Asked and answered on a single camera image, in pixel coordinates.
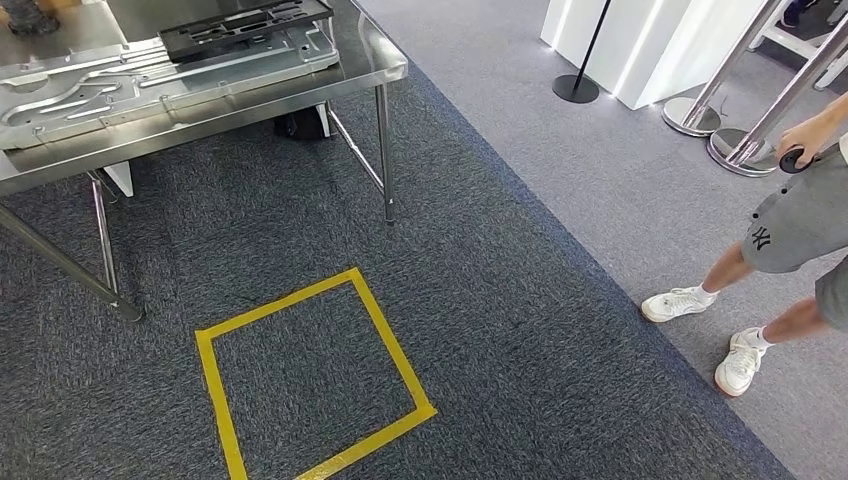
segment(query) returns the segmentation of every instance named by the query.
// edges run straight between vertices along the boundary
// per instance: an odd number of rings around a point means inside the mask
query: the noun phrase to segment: table top
[[[60,10],[62,28],[19,39],[0,27],[0,65],[153,38],[161,29],[263,0],[109,0]],[[339,63],[326,70],[84,135],[0,154],[0,195],[113,165],[174,145],[400,80],[407,60],[351,0],[330,0]]]

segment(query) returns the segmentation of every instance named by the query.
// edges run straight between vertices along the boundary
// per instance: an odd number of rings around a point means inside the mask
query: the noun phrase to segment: yellow floor tape
[[[294,292],[280,300],[221,322],[218,325],[194,332],[197,339],[197,349],[200,353],[200,361],[203,366],[203,375],[206,377],[209,397],[212,400],[212,408],[215,411],[218,435],[221,437],[221,447],[224,450],[224,458],[227,461],[230,478],[233,480],[247,479],[247,471],[244,468],[244,461],[239,451],[235,427],[233,427],[233,420],[230,416],[230,409],[227,406],[227,397],[224,393],[224,385],[221,382],[221,374],[218,371],[215,351],[212,348],[212,339],[346,282],[353,284],[356,293],[365,305],[371,321],[374,322],[374,326],[377,328],[380,339],[386,346],[386,350],[388,350],[389,355],[392,357],[392,361],[395,363],[395,367],[397,367],[401,378],[403,378],[403,383],[406,385],[406,389],[415,403],[415,410],[391,425],[348,447],[343,452],[300,474],[297,478],[299,480],[321,480],[327,478],[412,430],[415,426],[436,414],[436,409],[433,408],[424,394],[424,389],[421,388],[418,377],[415,376],[412,366],[409,365],[409,360],[406,359],[406,355],[404,355],[403,350],[400,348],[400,344],[398,344],[391,328],[389,328],[389,324],[386,322],[385,317],[383,317],[383,313],[377,305],[377,300],[374,299],[374,295],[368,289],[368,285],[365,283],[365,279],[362,277],[359,269],[353,268],[314,285],[310,285],[303,290]]]

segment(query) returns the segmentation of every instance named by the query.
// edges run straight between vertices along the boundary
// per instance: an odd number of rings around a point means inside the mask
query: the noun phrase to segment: hand
[[[802,147],[804,154],[795,162],[795,167],[803,168],[813,161],[813,157],[821,151],[824,142],[836,132],[838,126],[839,122],[831,120],[828,115],[822,113],[790,128],[780,137],[776,151],[778,160],[793,147]]]

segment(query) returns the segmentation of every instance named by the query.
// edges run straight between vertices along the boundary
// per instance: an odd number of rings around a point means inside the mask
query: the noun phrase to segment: gray shorts
[[[848,164],[838,144],[820,159],[792,176],[753,214],[742,256],[755,269],[794,272],[848,247]],[[816,304],[833,328],[848,332],[848,257],[816,282]]]

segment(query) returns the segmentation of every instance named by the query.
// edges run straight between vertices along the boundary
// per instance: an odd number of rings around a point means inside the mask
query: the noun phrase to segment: stanchion base
[[[777,169],[774,147],[763,141],[763,145],[750,158],[739,165],[727,162],[727,156],[742,141],[748,132],[738,128],[722,128],[710,135],[707,152],[716,163],[733,173],[745,177],[765,177]]]
[[[594,102],[601,90],[598,85],[583,77],[580,80],[580,85],[575,89],[574,84],[577,82],[577,75],[562,75],[554,79],[554,93],[567,102],[571,103],[591,103]]]
[[[696,118],[691,126],[683,125],[683,118],[694,104],[692,98],[672,98],[663,105],[663,120],[669,127],[690,137],[708,137],[721,128],[721,116],[710,106],[704,109],[701,118]]]

